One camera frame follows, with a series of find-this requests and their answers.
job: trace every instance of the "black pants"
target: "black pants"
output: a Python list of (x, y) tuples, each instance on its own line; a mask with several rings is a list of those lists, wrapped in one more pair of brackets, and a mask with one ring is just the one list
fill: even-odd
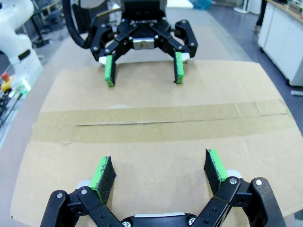
[(264, 14), (265, 14), (265, 9), (266, 9), (266, 4), (267, 4), (267, 1), (266, 0), (262, 0), (261, 12), (260, 12), (260, 15), (259, 15), (259, 19), (256, 22), (257, 26), (262, 26)]

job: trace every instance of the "bolt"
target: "bolt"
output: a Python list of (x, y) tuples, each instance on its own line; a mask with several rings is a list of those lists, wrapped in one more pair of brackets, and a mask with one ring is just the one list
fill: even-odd
[(235, 184), (235, 183), (237, 183), (237, 180), (236, 180), (235, 178), (232, 178), (232, 179), (229, 180), (229, 182), (230, 182), (231, 184)]
[(188, 220), (188, 224), (191, 226), (193, 225), (194, 221), (196, 220), (196, 218), (191, 218), (190, 220)]
[(262, 181), (260, 181), (260, 180), (256, 180), (256, 185), (257, 185), (257, 186), (262, 185)]
[(123, 225), (124, 227), (131, 227), (131, 226), (132, 226), (131, 223), (129, 223), (128, 221), (122, 222), (122, 225)]

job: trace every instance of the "green gripper pad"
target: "green gripper pad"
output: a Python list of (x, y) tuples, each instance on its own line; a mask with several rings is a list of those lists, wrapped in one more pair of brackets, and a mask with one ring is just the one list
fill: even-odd
[(216, 150), (206, 149), (204, 170), (213, 194), (219, 190), (221, 183), (226, 180), (228, 174)]
[(106, 81), (109, 87), (115, 86), (115, 71), (116, 71), (115, 59), (113, 58), (112, 55), (108, 55), (106, 57), (104, 80)]
[(98, 195), (104, 204), (107, 204), (115, 177), (116, 173), (114, 171), (111, 157), (103, 157), (89, 183), (89, 187)]
[(182, 53), (181, 52), (175, 52), (174, 68), (175, 68), (175, 81), (174, 81), (174, 83), (182, 84), (183, 77), (184, 77), (184, 70), (183, 70), (183, 61), (182, 61)]

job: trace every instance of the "wooden countertop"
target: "wooden countertop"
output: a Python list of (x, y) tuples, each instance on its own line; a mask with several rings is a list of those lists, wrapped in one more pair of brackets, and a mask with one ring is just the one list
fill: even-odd
[(303, 16), (301, 14), (297, 14), (293, 11), (291, 11), (288, 8), (288, 5), (282, 5), (280, 3), (274, 2), (272, 0), (266, 0), (269, 3), (273, 4), (274, 6), (277, 6), (278, 8), (280, 8), (281, 10), (285, 11), (287, 14), (289, 14), (290, 16), (294, 17), (295, 19), (297, 19), (298, 21), (300, 21), (301, 23), (303, 23)]

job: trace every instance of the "cardboard surface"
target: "cardboard surface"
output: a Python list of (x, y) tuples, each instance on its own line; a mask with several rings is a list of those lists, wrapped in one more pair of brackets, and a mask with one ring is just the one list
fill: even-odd
[[(246, 181), (267, 178), (285, 216), (302, 209), (303, 140), (263, 69), (192, 61), (185, 74), (176, 85), (171, 61), (120, 64), (115, 88), (97, 67), (58, 75), (24, 153), (13, 218), (39, 226), (51, 192), (74, 191), (105, 155), (117, 173), (108, 205), (119, 219), (198, 214), (212, 197), (205, 148)], [(223, 226), (247, 224), (233, 208)], [(82, 218), (78, 226), (93, 223)]]

